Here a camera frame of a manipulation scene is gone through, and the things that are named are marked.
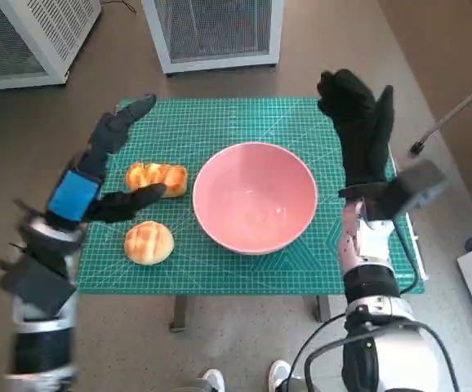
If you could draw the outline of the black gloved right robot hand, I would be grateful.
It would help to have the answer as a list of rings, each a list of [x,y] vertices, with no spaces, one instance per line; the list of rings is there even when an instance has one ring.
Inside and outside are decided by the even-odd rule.
[[[318,108],[333,123],[341,143],[345,185],[386,181],[385,167],[394,127],[394,88],[375,97],[349,69],[324,71],[317,84]]]

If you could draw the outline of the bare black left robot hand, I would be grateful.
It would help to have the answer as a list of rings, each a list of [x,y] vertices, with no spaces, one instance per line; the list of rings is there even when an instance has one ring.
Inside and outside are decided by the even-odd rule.
[[[69,161],[47,202],[48,223],[73,229],[83,222],[129,221],[139,210],[163,197],[167,187],[162,180],[130,192],[99,195],[109,156],[127,143],[129,128],[148,114],[156,102],[156,95],[148,94],[116,113],[102,114],[87,147]]]

